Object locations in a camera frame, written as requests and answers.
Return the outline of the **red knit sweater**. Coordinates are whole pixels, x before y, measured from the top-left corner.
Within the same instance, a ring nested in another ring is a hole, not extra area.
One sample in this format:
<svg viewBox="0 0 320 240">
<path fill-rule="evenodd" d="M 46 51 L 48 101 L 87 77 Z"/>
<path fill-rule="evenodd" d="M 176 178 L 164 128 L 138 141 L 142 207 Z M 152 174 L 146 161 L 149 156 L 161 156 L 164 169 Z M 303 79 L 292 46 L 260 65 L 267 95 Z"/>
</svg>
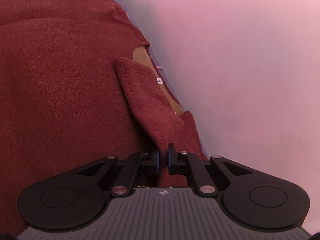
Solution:
<svg viewBox="0 0 320 240">
<path fill-rule="evenodd" d="M 1 233 L 25 228 L 17 198 L 29 185 L 114 155 L 167 149 L 204 157 L 192 114 L 176 114 L 150 47 L 114 0 L 1 0 Z"/>
</svg>

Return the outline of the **purple plaid bed sheet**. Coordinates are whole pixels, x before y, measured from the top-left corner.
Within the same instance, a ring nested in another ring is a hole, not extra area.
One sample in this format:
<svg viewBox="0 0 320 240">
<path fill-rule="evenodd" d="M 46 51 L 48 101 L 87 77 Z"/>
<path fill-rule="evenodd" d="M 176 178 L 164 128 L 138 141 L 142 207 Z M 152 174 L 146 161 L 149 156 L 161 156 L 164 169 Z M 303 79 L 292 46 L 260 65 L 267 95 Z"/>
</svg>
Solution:
<svg viewBox="0 0 320 240">
<path fill-rule="evenodd" d="M 126 12 L 127 17 L 130 20 L 130 22 L 137 28 L 138 25 L 136 24 L 135 20 L 133 19 L 133 17 L 129 13 L 128 9 L 125 7 L 122 0 L 114 0 L 114 1 L 117 2 L 121 6 L 121 8 Z M 184 108 L 182 106 L 178 106 L 179 103 L 175 102 L 175 94 L 172 90 L 172 86 L 169 83 L 168 78 L 166 77 L 162 66 L 155 58 L 151 47 L 149 47 L 148 49 L 145 48 L 145 53 L 142 52 L 142 47 L 139 47 L 136 49 L 136 53 L 134 55 L 136 55 L 136 58 L 138 59 L 138 61 L 140 61 L 140 60 L 146 59 L 147 53 L 149 54 L 149 59 L 147 60 L 146 64 L 149 67 L 153 64 L 154 65 L 153 72 L 155 73 L 156 72 L 155 70 L 157 70 L 157 72 L 159 72 L 159 74 L 157 74 L 157 81 L 158 81 L 159 87 L 161 87 L 161 89 L 163 90 L 163 93 L 165 94 L 165 96 L 169 100 L 171 107 L 173 107 L 173 109 L 174 109 L 174 112 L 176 114 L 182 114 L 184 112 Z"/>
</svg>

